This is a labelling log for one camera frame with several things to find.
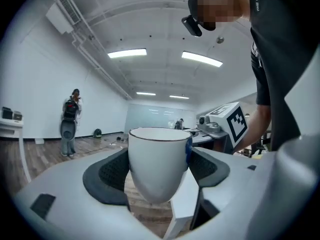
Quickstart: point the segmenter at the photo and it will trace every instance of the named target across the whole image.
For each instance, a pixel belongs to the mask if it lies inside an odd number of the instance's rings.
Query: black object on floor
[[[250,165],[247,168],[254,171],[256,169],[256,167],[257,167],[256,165]]]
[[[56,197],[50,194],[40,194],[31,205],[30,209],[34,211],[42,219],[46,219]]]
[[[100,129],[95,129],[94,133],[93,133],[93,137],[96,138],[96,139],[99,139],[99,138],[101,138],[101,136],[102,136],[101,130]]]

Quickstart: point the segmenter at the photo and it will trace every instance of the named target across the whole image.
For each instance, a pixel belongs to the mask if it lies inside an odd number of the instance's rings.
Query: ceiling light
[[[113,58],[126,57],[126,56],[137,56],[137,55],[147,55],[146,49],[133,49],[133,50],[121,50],[108,53],[108,56]]]
[[[189,97],[182,97],[182,96],[174,96],[174,95],[170,95],[170,98],[178,98],[178,99],[189,99]]]
[[[215,60],[213,58],[208,58],[208,57],[205,57],[205,56],[202,56],[202,55],[198,55],[198,54],[194,54],[194,53],[187,52],[187,51],[184,51],[182,53],[182,58],[194,60],[194,61],[197,61],[197,62],[207,63],[207,64],[210,64],[210,65],[216,66],[218,68],[223,64],[222,62],[220,62],[218,60]]]
[[[155,93],[149,93],[149,92],[137,92],[136,94],[139,94],[139,95],[150,95],[150,96],[156,96]]]

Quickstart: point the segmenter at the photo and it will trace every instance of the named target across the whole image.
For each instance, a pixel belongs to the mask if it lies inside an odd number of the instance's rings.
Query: black t-shirt
[[[271,149],[300,135],[284,98],[310,62],[319,33],[306,18],[316,0],[250,0],[251,49],[258,105],[271,106]]]

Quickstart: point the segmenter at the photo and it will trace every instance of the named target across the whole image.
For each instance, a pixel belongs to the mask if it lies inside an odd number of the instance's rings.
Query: person standing
[[[183,118],[180,118],[180,120],[176,121],[176,123],[174,125],[174,129],[182,130],[183,129],[183,122],[184,122]]]
[[[249,130],[235,147],[255,143],[272,119],[271,150],[300,135],[285,96],[304,73],[319,44],[318,0],[188,0],[192,17],[207,30],[239,18],[251,22],[252,69],[256,76],[257,108]],[[220,151],[219,141],[215,150]]]
[[[64,100],[63,107],[62,107],[62,115],[65,113],[65,109],[66,109],[65,104],[67,102],[75,102],[75,104],[77,105],[78,111],[76,114],[75,123],[78,126],[79,120],[82,115],[82,105],[83,105],[83,101],[80,97],[79,89],[74,89],[72,92],[72,95],[69,98]],[[61,154],[62,154],[62,156],[63,157],[66,157],[66,156],[73,157],[74,153],[76,153],[76,151],[75,151],[75,138],[73,138],[70,141],[66,141],[62,138],[61,139]]]

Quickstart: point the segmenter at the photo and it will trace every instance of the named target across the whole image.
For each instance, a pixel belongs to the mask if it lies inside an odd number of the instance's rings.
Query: air vent
[[[76,13],[75,9],[71,5],[71,3],[68,0],[59,0],[60,5],[62,6],[64,12],[66,13],[66,16],[71,21],[71,24],[74,25],[80,21],[80,18],[78,14]]]

